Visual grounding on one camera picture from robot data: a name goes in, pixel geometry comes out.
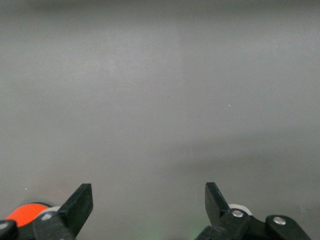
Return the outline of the orange cylindrical can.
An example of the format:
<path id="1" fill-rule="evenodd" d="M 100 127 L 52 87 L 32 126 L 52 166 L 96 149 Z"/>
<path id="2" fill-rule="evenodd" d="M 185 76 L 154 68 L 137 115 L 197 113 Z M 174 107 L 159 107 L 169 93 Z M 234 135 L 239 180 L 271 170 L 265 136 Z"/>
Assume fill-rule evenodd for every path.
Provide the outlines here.
<path id="1" fill-rule="evenodd" d="M 15 221 L 18 228 L 24 227 L 35 220 L 38 215 L 45 212 L 58 211 L 60 205 L 51 206 L 42 202 L 23 204 L 13 210 L 6 218 L 6 221 Z"/>

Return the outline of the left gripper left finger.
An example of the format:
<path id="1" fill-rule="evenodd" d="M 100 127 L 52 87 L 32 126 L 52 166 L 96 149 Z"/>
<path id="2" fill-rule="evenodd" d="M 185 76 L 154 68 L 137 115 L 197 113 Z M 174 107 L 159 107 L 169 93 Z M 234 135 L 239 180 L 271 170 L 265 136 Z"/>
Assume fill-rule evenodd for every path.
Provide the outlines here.
<path id="1" fill-rule="evenodd" d="M 76 240 L 92 210 L 92 185 L 83 183 L 59 210 L 41 213 L 26 226 L 0 219 L 0 240 Z"/>

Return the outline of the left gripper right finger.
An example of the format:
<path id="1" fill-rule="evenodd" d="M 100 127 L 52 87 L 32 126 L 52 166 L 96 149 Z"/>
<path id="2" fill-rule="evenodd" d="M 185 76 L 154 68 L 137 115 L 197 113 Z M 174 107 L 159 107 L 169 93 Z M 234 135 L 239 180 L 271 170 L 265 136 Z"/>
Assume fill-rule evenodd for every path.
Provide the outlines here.
<path id="1" fill-rule="evenodd" d="M 205 184 L 205 210 L 210 225 L 197 240 L 312 240 L 288 216 L 274 214 L 260 221 L 245 206 L 228 204 L 214 182 Z"/>

